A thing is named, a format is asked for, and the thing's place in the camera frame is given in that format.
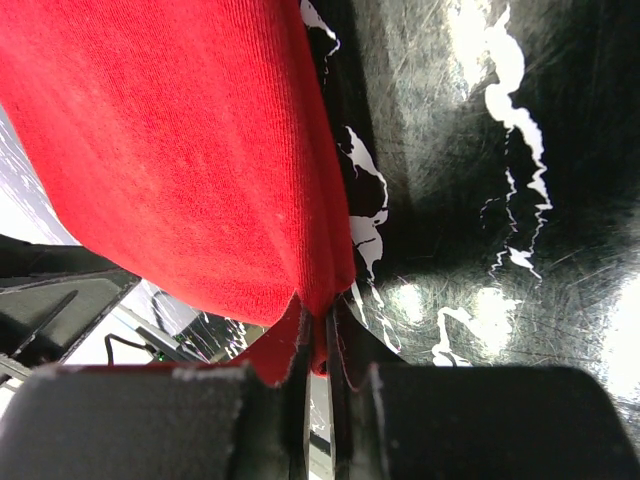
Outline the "dark red t shirt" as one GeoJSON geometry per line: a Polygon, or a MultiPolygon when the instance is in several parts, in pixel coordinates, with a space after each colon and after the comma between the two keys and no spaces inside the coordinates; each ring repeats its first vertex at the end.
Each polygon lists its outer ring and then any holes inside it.
{"type": "Polygon", "coordinates": [[[306,1],[5,1],[1,104],[64,227],[178,299],[277,336],[269,382],[355,277],[306,1]]]}

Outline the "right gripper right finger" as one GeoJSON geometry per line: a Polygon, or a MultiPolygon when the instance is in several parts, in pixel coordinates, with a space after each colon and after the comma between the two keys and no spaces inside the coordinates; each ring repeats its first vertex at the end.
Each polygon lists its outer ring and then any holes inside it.
{"type": "Polygon", "coordinates": [[[389,350],[337,301],[327,320],[339,479],[635,479],[613,404],[565,367],[431,367],[389,350]]]}

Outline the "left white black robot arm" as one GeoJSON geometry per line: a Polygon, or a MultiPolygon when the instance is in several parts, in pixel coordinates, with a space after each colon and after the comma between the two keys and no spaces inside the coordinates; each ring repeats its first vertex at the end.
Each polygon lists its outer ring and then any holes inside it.
{"type": "Polygon", "coordinates": [[[1,385],[63,362],[141,278],[81,246],[1,237],[1,385]]]}

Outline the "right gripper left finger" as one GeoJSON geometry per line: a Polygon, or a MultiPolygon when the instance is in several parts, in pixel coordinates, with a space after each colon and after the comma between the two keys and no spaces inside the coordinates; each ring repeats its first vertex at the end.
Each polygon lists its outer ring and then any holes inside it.
{"type": "Polygon", "coordinates": [[[305,479],[312,323],[293,299],[218,365],[47,365],[1,420],[5,479],[305,479]]]}

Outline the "black marble pattern mat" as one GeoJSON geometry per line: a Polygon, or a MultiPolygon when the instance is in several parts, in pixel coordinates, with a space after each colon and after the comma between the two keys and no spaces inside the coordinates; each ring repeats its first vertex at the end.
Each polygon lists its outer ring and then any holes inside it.
{"type": "MultiPolygon", "coordinates": [[[[340,298],[411,363],[584,370],[637,439],[638,3],[306,2],[348,204],[340,298]]],[[[1,112],[2,230],[81,244],[1,112]]],[[[141,278],[126,316],[203,359],[260,327],[141,278]]]]}

